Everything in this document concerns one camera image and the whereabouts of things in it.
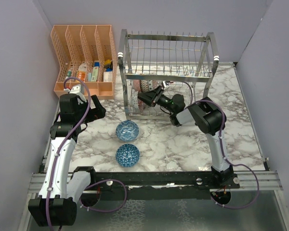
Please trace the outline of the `red geometric bowl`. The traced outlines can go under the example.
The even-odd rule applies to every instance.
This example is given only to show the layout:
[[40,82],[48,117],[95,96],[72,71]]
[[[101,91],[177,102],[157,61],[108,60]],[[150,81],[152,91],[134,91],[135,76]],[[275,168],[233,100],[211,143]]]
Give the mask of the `red geometric bowl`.
[[130,106],[133,113],[142,113],[144,111],[144,102],[138,99],[138,91],[131,94]]

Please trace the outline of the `brown patterned bowl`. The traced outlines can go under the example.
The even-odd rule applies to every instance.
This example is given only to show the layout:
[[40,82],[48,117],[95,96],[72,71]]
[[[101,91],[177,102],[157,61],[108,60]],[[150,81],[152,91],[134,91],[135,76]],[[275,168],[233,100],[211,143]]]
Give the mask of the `brown patterned bowl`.
[[149,91],[149,84],[147,80],[140,80],[140,89],[141,89],[141,92]]

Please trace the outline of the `pink circle pattern bowl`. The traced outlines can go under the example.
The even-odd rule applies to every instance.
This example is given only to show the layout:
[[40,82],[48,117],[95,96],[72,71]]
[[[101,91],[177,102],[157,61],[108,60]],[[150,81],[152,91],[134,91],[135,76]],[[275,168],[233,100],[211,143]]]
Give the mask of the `pink circle pattern bowl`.
[[148,90],[149,91],[154,90],[155,88],[157,88],[157,86],[158,86],[158,82],[156,80],[149,80],[148,81]]

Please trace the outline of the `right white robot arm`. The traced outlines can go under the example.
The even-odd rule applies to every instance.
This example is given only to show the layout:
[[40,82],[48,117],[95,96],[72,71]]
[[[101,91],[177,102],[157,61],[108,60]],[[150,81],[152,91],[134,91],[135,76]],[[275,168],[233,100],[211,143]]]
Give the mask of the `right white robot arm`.
[[175,94],[169,98],[164,95],[161,86],[149,92],[138,93],[138,99],[150,107],[159,105],[168,110],[170,121],[176,127],[194,122],[206,135],[209,143],[212,159],[212,184],[216,188],[223,188],[228,184],[229,179],[234,176],[234,171],[227,160],[228,155],[225,147],[226,116],[217,104],[205,97],[186,106],[182,95]]

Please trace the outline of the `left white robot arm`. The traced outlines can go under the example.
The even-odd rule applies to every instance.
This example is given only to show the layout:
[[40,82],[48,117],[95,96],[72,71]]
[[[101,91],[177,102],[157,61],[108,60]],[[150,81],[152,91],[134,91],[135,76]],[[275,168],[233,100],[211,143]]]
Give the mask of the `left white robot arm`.
[[51,147],[49,167],[36,199],[28,203],[28,210],[40,227],[71,226],[77,215],[77,202],[83,191],[96,186],[93,167],[78,167],[68,178],[72,153],[81,125],[105,117],[106,110],[96,95],[86,99],[81,94],[60,96],[60,112],[50,128]]

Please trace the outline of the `steel dish rack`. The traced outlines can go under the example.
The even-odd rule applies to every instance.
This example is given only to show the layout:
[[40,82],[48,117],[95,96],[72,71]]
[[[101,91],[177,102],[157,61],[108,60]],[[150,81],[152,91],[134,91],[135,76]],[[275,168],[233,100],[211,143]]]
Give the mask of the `steel dish rack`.
[[127,119],[162,119],[159,107],[140,111],[131,103],[136,93],[133,82],[145,80],[171,82],[165,94],[183,94],[185,102],[195,101],[197,83],[204,83],[203,97],[207,97],[220,61],[216,36],[172,33],[120,34],[118,66],[123,86],[124,112]]

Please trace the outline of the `small bottle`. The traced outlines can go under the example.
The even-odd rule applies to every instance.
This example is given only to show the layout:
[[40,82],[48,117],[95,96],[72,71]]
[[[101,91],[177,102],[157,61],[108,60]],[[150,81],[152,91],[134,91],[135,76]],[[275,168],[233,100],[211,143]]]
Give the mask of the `small bottle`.
[[72,70],[69,69],[69,70],[67,71],[67,74],[66,74],[65,80],[68,79],[68,78],[70,78],[71,76],[72,76]]

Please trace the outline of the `orange white box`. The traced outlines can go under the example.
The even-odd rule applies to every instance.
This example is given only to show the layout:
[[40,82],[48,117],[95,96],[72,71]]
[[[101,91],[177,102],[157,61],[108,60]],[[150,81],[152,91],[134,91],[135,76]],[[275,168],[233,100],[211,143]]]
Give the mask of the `orange white box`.
[[79,67],[78,70],[76,71],[76,77],[80,79],[81,81],[85,81],[87,76],[87,64],[82,63]]

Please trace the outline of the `blue floral bowl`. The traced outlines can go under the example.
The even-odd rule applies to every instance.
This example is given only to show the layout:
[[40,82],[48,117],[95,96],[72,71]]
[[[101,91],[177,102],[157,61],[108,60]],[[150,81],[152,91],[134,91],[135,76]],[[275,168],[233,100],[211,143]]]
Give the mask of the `blue floral bowl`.
[[116,136],[125,142],[130,142],[136,139],[139,135],[138,125],[130,120],[122,121],[116,127]]

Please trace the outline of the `green white box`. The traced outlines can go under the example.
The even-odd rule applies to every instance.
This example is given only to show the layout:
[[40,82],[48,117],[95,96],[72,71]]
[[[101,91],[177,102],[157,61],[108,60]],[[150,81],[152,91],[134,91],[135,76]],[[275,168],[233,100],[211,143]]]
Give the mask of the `green white box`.
[[97,82],[99,76],[100,63],[95,61],[92,66],[91,72],[88,73],[89,82]]

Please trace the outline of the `white label box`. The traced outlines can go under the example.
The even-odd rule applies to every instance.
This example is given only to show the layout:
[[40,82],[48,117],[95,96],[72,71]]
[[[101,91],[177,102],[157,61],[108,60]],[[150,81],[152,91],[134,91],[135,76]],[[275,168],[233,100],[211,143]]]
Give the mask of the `white label box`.
[[112,82],[112,79],[113,79],[112,71],[104,72],[104,82]]

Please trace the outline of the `yellow black item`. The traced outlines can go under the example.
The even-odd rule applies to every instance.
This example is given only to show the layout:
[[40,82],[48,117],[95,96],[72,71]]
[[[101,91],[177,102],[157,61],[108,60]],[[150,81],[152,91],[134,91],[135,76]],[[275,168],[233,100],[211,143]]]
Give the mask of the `yellow black item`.
[[105,60],[104,61],[104,68],[108,69],[108,68],[112,68],[112,60]]

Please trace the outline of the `peach desk organizer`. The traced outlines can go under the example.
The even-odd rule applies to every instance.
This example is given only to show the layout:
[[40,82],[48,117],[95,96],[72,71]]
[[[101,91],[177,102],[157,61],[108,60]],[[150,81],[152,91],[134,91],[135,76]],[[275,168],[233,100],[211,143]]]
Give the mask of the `peach desk organizer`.
[[82,80],[90,95],[114,99],[118,59],[111,25],[54,25],[51,40],[60,66],[57,96]]

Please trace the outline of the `blue triangle bowl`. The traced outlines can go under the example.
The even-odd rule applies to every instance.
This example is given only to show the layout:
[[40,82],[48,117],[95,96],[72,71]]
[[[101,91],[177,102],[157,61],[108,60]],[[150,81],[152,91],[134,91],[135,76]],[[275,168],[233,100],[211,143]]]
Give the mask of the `blue triangle bowl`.
[[132,167],[140,159],[140,151],[133,144],[124,144],[116,151],[116,161],[122,167]]

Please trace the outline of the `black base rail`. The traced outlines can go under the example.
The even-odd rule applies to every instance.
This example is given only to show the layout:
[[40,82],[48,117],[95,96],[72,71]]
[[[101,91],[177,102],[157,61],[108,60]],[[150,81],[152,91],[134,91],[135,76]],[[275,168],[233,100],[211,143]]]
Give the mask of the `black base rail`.
[[107,201],[210,199],[210,190],[238,189],[237,174],[218,181],[210,171],[188,172],[95,172],[81,198],[100,196]]

